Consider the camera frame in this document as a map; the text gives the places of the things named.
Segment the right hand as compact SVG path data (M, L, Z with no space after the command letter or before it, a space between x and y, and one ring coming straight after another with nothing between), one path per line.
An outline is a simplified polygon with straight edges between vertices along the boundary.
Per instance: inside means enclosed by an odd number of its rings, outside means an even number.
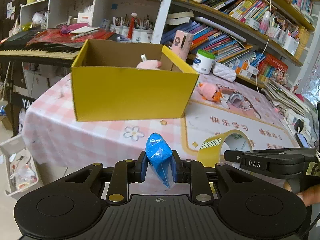
M320 202L320 185L315 185L298 192L298 190L300 190L299 182L286 180L283 187L287 191L295 193L303 201L305 206L318 204Z

